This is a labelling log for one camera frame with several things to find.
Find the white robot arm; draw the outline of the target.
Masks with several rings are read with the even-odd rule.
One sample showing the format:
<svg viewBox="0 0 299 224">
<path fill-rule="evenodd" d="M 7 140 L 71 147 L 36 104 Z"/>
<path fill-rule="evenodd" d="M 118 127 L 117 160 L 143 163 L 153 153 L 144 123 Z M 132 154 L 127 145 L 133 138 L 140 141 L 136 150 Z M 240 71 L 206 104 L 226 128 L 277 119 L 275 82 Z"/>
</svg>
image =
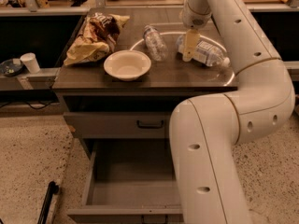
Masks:
<svg viewBox="0 0 299 224">
<path fill-rule="evenodd" d="M 183 21 L 213 16 L 231 66 L 236 91 L 181 102 L 169 138 L 185 224 L 252 224 L 232 147 L 266 136 L 292 114 L 292 80 L 242 0 L 188 0 Z"/>
</svg>

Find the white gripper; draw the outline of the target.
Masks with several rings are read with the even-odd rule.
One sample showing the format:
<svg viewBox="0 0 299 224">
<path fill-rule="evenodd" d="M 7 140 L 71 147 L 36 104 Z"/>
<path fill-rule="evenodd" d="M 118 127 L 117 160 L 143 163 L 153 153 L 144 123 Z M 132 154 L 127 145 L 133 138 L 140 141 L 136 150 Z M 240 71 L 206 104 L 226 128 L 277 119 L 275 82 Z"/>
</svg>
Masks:
<svg viewBox="0 0 299 224">
<path fill-rule="evenodd" d="M 184 62 L 189 62 L 195 52 L 197 43 L 200 39 L 200 33 L 197 31 L 206 26 L 210 20 L 212 13 L 200 14 L 193 11 L 189 4 L 186 3 L 181 12 L 181 19 L 184 26 L 190 30 L 186 32 L 184 39 L 184 50 L 182 59 Z"/>
</svg>

